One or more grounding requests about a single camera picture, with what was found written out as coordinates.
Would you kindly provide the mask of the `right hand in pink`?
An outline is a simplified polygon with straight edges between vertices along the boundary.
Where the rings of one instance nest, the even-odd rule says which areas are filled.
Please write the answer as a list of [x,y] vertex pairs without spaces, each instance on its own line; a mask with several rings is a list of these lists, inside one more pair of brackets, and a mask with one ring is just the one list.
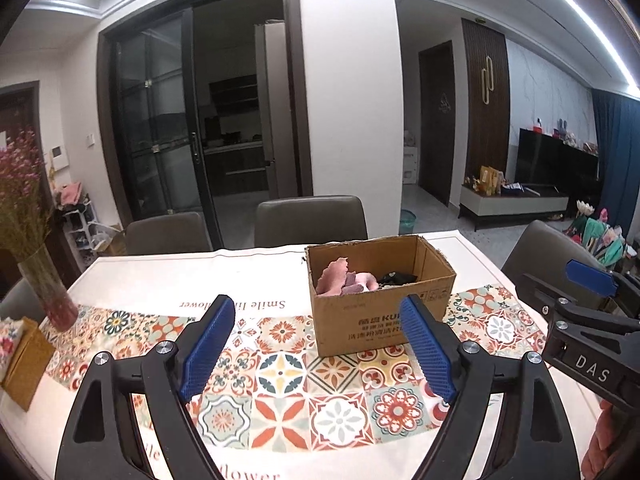
[[630,421],[627,414],[618,410],[607,400],[600,399],[599,406],[601,413],[596,429],[580,465],[582,476],[587,480],[597,478],[602,470],[617,463],[620,450],[615,451],[613,444]]

